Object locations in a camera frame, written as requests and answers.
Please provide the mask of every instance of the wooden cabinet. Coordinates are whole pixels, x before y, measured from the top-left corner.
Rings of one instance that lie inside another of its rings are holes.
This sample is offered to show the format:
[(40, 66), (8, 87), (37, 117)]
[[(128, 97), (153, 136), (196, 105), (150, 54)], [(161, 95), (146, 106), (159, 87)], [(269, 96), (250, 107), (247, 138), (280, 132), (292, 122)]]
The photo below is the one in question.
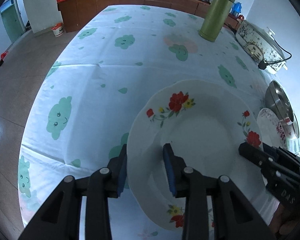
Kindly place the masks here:
[(98, 14), (97, 0), (76, 0), (76, 3), (79, 23), (82, 28)]
[[(149, 5), (194, 14), (204, 18), (210, 4), (202, 0), (65, 0), (58, 3), (66, 32), (78, 31), (84, 27), (93, 17), (109, 5), (137, 4)], [(233, 16), (227, 17), (225, 24), (238, 29), (238, 22)]]

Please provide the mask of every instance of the pot lid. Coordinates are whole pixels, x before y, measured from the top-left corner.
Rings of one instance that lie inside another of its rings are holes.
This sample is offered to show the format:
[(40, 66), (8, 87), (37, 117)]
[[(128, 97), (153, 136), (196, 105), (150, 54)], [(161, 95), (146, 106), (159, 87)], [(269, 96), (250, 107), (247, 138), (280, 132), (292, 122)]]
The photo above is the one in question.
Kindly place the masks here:
[(274, 41), (274, 38), (272, 37), (273, 34), (275, 34), (270, 28), (268, 28), (268, 32), (261, 29), (260, 27), (246, 21), (248, 24), (250, 24), (253, 29), (259, 33), (259, 35), (265, 39), (266, 42), (268, 42), (276, 51), (277, 53), (282, 57), (282, 59), (285, 59), (285, 56), (281, 50), (281, 48), (278, 46), (278, 44)]

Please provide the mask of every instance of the white bucket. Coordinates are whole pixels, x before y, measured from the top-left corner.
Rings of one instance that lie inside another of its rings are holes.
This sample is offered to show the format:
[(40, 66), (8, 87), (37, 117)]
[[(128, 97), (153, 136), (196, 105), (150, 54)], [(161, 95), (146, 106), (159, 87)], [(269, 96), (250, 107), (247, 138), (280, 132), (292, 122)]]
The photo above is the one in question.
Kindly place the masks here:
[(55, 26), (52, 28), (53, 34), (58, 37), (63, 33), (63, 24), (62, 23), (57, 23)]

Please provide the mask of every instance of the white plate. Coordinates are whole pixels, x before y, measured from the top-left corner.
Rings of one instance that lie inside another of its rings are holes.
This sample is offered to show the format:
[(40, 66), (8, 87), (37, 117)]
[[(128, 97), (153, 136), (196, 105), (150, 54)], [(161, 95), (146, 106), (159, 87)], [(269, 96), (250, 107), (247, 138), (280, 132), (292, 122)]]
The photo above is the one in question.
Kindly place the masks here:
[(163, 145), (170, 143), (176, 156), (203, 175), (228, 175), (251, 200), (265, 185), (260, 169), (239, 156), (238, 147), (245, 140), (262, 147), (259, 135), (250, 109), (228, 90), (201, 80), (175, 83), (152, 96), (132, 125), (127, 143), (130, 188), (154, 223), (182, 230), (185, 199), (169, 191)]
[(283, 127), (274, 112), (269, 108), (261, 109), (257, 123), (261, 131), (262, 142), (269, 146), (287, 149)]

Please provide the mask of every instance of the white tablecloth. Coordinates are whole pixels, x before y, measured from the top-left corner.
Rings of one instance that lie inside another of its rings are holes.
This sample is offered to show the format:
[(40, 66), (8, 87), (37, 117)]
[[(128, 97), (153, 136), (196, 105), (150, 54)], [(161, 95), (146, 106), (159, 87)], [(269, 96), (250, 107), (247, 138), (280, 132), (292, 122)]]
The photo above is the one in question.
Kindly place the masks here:
[[(138, 112), (166, 86), (184, 79), (217, 83), (258, 115), (277, 78), (259, 70), (229, 30), (214, 43), (201, 38), (202, 22), (171, 9), (118, 5), (74, 37), (43, 82), (25, 127), (18, 168), (25, 225), (66, 175), (89, 176), (117, 156)], [(263, 212), (274, 212), (271, 196), (260, 201)], [(180, 239), (181, 231), (150, 221), (128, 188), (109, 199), (109, 211), (114, 240)]]

